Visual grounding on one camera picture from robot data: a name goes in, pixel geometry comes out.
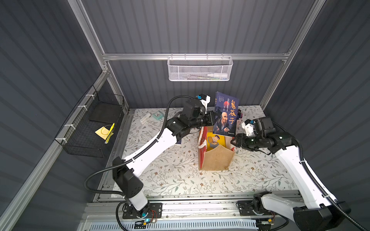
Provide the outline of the yellow cartoon cover book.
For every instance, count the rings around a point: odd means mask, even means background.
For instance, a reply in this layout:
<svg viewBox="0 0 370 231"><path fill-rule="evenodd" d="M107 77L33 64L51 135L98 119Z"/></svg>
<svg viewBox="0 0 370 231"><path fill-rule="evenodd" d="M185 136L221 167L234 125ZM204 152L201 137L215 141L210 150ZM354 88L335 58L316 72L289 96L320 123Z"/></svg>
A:
<svg viewBox="0 0 370 231"><path fill-rule="evenodd" d="M218 134L213 134L212 132L208 132L206 135L206 142L207 142L207 149L206 151L209 152L218 146L223 146L226 148L225 137Z"/></svg>

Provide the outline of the dark portrait book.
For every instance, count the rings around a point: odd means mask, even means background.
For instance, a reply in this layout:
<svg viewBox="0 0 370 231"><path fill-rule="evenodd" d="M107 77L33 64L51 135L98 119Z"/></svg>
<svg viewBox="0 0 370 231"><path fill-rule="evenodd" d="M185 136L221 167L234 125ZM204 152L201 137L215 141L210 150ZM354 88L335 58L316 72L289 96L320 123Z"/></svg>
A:
<svg viewBox="0 0 370 231"><path fill-rule="evenodd" d="M221 92L215 94L215 124L213 133L234 137L237 130L239 99Z"/></svg>

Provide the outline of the burlap canvas bag red panel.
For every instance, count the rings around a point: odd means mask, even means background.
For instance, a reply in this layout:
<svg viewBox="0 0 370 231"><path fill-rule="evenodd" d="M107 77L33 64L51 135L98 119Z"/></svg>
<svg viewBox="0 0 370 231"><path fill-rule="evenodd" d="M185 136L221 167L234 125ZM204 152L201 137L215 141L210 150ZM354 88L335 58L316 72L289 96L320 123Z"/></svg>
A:
<svg viewBox="0 0 370 231"><path fill-rule="evenodd" d="M229 170L235 155L235 146L230 142L231 137L225 136L226 148L218 146L207 152L206 135L213 132L211 126L201 128L198 138L198 168L203 171Z"/></svg>

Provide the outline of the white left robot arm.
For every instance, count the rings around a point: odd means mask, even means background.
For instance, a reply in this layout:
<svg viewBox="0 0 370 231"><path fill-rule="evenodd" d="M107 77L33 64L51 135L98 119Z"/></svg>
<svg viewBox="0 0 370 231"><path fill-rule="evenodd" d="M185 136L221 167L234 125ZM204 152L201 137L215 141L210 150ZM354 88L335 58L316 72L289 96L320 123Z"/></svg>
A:
<svg viewBox="0 0 370 231"><path fill-rule="evenodd" d="M214 112L207 111L210 101L211 97L205 94L190 97L180 115L171 119L167 118L169 112L167 108L162 128L156 137L124 159L119 157L114 159L113 165L117 168L112 170L113 180L138 216L144 217L150 210L149 201L143 191L144 184L139 176L160 154L189 135L192 129L215 124Z"/></svg>

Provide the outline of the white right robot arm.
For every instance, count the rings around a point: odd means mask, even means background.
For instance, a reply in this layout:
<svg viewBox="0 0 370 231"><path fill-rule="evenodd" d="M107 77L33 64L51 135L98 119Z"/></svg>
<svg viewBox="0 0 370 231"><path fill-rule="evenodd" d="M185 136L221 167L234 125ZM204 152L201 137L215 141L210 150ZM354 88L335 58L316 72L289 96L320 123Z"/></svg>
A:
<svg viewBox="0 0 370 231"><path fill-rule="evenodd" d="M252 152L266 148L284 165L298 187L302 202L295 202L263 191L253 196L256 215L271 212L293 221L302 231L327 231L338 227L351 209L324 186L303 155L299 141L269 117L246 120L245 133L237 134L231 144Z"/></svg>

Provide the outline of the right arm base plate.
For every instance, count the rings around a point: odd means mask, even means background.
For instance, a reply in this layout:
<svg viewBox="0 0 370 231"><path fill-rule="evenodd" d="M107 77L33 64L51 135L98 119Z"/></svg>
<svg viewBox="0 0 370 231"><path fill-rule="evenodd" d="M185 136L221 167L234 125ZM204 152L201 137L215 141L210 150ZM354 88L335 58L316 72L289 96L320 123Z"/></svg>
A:
<svg viewBox="0 0 370 231"><path fill-rule="evenodd" d="M236 203L241 216L274 216L276 213L263 208L262 203L255 200L240 200Z"/></svg>

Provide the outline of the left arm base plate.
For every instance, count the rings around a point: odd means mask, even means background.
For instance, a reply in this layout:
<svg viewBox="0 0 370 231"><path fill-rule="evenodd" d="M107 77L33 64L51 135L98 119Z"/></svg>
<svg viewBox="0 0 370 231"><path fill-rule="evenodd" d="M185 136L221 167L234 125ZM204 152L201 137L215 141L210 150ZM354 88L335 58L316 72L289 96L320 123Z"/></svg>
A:
<svg viewBox="0 0 370 231"><path fill-rule="evenodd" d="M123 219L145 219L161 218L163 203L148 203L143 209L136 210L133 205L124 204L122 212Z"/></svg>

